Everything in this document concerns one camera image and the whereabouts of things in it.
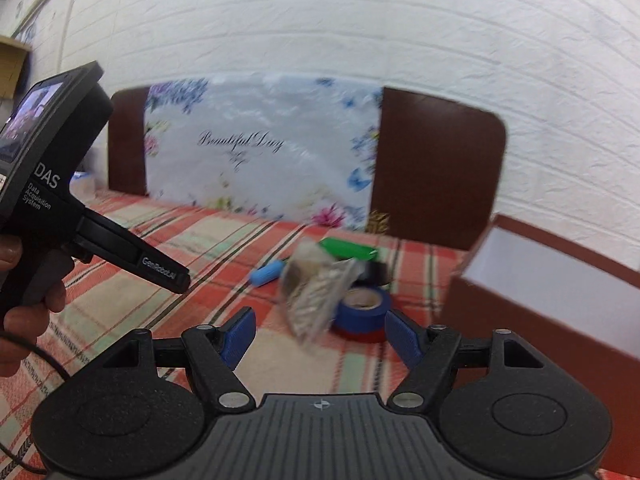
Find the person's left hand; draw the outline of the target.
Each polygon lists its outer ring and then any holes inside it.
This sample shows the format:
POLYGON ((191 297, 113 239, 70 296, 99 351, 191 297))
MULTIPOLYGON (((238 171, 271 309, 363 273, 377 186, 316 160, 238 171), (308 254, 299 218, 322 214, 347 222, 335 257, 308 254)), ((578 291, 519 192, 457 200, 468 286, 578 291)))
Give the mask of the person's left hand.
MULTIPOLYGON (((21 241, 15 236, 1 237, 1 271, 12 270, 20 261, 22 255, 21 241)), ((66 289, 61 281, 52 285, 43 302, 33 306, 15 307, 6 314, 3 328, 6 332, 28 340, 35 344, 42 336, 50 322, 50 314, 61 312, 66 303, 66 289)), ((1 376, 11 377, 21 367, 22 362, 29 356, 29 350, 1 341, 1 376)))

